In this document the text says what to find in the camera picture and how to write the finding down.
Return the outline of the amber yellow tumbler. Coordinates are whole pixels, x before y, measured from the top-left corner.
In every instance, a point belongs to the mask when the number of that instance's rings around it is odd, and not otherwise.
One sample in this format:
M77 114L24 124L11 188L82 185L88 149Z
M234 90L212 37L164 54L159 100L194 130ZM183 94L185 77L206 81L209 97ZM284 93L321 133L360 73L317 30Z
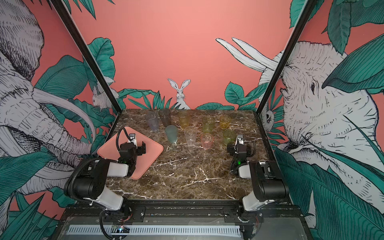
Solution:
M180 126L182 129L185 129L190 126L190 111L189 110L180 110L178 113Z

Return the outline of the pink plastic tray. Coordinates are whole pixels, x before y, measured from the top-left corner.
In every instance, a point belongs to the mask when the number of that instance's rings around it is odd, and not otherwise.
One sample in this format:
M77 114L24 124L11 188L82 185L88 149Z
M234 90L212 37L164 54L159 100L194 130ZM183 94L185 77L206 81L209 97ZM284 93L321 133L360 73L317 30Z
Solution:
M125 129L128 134L136 135L137 144L139 147L142 145L142 142L146 144L146 153L141 156L138 156L136 169L133 172L133 175L131 176L131 179L138 180L163 152L164 147L156 141L148 138L147 136L130 127L125 127ZM117 134L113 135L97 150L97 154L104 159L117 161L120 157L120 154L116 146L116 138Z

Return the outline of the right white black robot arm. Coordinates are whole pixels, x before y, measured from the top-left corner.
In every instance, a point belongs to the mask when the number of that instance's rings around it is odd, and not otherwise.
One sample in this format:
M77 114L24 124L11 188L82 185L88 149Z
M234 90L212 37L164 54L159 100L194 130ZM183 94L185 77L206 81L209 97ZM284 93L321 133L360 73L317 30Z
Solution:
M283 181L277 162L248 161L254 152L245 144L228 144L227 152L233 157L230 173L252 182L251 193L242 198L244 211L255 212L269 203L288 197L289 188Z

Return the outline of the dark smoky tumbler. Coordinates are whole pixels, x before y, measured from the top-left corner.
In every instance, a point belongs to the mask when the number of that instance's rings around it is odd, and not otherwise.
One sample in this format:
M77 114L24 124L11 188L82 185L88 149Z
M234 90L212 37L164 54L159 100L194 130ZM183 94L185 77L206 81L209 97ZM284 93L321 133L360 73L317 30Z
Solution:
M159 116L165 128L172 124L171 111L169 109L160 109Z

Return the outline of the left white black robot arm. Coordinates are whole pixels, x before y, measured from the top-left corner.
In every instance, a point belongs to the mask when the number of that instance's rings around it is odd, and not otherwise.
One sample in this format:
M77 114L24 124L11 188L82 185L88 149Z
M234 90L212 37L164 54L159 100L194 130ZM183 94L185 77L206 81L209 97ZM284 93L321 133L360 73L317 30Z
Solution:
M64 187L64 194L76 201L95 204L103 210L119 211L124 197L115 194L106 187L108 175L113 177L131 177L136 170L138 156L146 153L146 144L136 146L133 142L120 145L120 157L117 162L94 158L80 162Z

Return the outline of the blue-grey clear tumbler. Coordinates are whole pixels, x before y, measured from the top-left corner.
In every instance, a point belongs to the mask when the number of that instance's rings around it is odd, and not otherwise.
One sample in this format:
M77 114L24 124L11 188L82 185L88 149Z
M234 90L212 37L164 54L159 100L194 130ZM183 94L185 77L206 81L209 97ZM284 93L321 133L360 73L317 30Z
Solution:
M159 121L157 113L154 111L149 111L145 115L145 119L152 132L157 132L159 130Z

